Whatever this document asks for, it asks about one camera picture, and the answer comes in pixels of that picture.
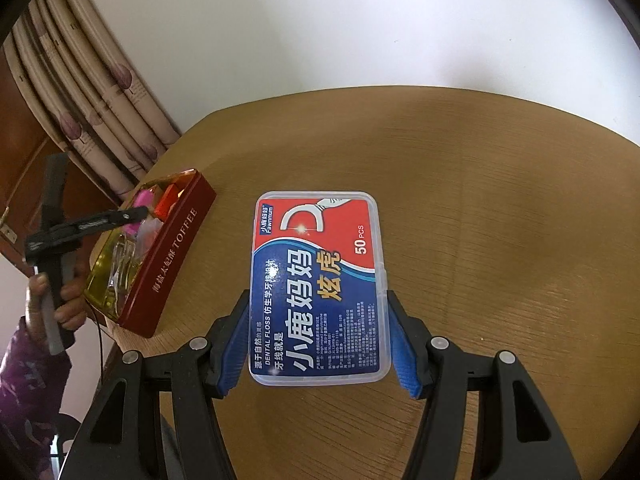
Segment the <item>metal hinge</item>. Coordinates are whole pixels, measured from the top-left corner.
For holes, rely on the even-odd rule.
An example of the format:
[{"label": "metal hinge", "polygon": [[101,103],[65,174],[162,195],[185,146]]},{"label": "metal hinge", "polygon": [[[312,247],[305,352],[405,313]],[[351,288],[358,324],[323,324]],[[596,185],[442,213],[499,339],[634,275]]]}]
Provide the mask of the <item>metal hinge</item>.
[{"label": "metal hinge", "polygon": [[2,213],[2,217],[0,217],[0,233],[6,236],[12,244],[15,244],[18,240],[18,235],[14,232],[13,229],[11,229],[7,224],[4,223],[8,216],[9,206],[5,208],[4,213]]}]

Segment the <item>wooden door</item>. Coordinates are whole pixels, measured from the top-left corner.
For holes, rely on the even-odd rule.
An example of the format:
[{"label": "wooden door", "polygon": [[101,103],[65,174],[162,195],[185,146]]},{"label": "wooden door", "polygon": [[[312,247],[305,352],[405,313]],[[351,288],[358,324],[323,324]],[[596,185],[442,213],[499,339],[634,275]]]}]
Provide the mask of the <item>wooden door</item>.
[{"label": "wooden door", "polygon": [[[39,224],[42,180],[47,155],[60,149],[49,138],[22,98],[0,48],[0,252],[26,275],[24,239]],[[115,207],[75,165],[69,164],[64,195],[68,218]],[[97,236],[84,241],[88,257]]]}]

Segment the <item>hand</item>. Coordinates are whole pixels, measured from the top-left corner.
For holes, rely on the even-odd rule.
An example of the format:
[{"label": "hand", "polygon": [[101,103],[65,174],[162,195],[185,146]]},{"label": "hand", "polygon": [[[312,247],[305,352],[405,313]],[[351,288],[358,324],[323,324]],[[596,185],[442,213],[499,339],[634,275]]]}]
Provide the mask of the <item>hand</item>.
[{"label": "hand", "polygon": [[[82,297],[82,291],[87,272],[87,265],[77,263],[74,269],[76,277],[66,283],[60,291],[60,296],[66,303],[56,310],[54,318],[67,330],[78,330],[86,321],[89,307]],[[34,343],[43,347],[47,346],[47,333],[42,320],[40,301],[48,290],[49,280],[46,274],[41,273],[30,277],[25,312],[27,332]]]}]

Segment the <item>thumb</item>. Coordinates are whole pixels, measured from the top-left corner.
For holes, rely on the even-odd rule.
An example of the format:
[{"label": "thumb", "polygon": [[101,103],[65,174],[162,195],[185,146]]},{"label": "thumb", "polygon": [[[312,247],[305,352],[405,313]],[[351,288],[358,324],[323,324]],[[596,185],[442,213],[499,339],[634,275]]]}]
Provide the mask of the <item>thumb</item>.
[{"label": "thumb", "polygon": [[39,312],[40,301],[49,288],[47,275],[41,272],[29,278],[29,288],[27,289],[27,311]]}]

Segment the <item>blue label section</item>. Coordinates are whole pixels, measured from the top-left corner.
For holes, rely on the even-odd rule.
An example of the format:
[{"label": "blue label section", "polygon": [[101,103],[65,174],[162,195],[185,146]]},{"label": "blue label section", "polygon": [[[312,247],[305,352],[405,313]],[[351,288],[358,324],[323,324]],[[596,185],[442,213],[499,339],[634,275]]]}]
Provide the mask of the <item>blue label section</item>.
[{"label": "blue label section", "polygon": [[269,204],[262,204],[262,211],[260,212],[260,234],[270,235],[272,224],[273,206]]},{"label": "blue label section", "polygon": [[302,240],[275,239],[256,251],[249,323],[254,374],[311,377],[380,369],[374,273],[347,267],[340,254]]}]

